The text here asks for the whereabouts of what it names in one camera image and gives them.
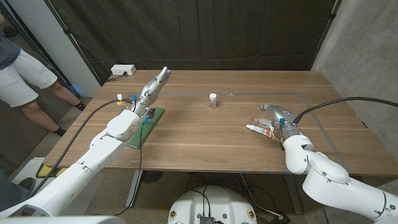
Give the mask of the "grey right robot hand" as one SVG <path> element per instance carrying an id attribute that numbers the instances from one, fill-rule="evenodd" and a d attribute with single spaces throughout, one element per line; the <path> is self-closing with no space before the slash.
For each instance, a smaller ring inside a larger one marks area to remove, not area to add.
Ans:
<path id="1" fill-rule="evenodd" d="M 300 128 L 293 125 L 295 115 L 286 108 L 276 105 L 260 105 L 261 111 L 267 111 L 272 117 L 254 118 L 253 121 L 265 129 L 278 129 L 281 133 L 281 140 L 285 141 L 291 136 L 302 135 Z"/>

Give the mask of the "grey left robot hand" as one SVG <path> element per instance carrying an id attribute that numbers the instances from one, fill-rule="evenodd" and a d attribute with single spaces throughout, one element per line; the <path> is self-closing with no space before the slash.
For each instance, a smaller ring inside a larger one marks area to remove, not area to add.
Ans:
<path id="1" fill-rule="evenodd" d="M 155 102 L 162 87 L 170 78 L 170 70 L 164 67 L 162 71 L 153 79 L 149 80 L 143 87 L 140 95 L 133 106 L 133 112 L 138 116 L 143 116 L 149 106 Z"/>

